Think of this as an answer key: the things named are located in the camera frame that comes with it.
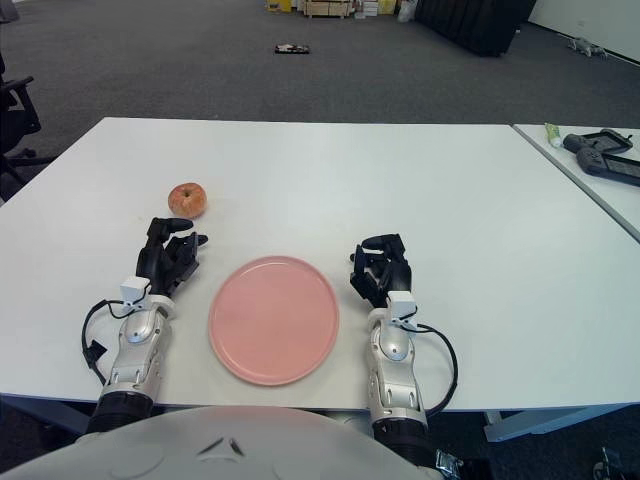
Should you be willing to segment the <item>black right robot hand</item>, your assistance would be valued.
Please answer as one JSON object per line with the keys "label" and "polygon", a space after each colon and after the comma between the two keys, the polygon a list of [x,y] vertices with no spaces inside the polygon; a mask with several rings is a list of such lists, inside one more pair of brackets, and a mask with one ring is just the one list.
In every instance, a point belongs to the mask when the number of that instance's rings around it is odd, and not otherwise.
{"label": "black right robot hand", "polygon": [[374,308],[384,308],[391,291],[411,290],[412,271],[404,253],[400,235],[385,234],[364,239],[350,255],[350,284]]}

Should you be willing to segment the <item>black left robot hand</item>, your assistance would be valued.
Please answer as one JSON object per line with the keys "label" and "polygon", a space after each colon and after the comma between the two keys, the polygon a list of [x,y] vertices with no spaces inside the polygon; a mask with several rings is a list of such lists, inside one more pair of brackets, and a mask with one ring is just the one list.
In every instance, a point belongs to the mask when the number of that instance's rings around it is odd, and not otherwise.
{"label": "black left robot hand", "polygon": [[196,232],[176,236],[176,233],[193,227],[193,222],[188,219],[152,219],[147,242],[136,265],[136,275],[150,281],[151,295],[171,298],[178,286],[188,280],[199,266],[198,248],[208,242],[208,236]]}

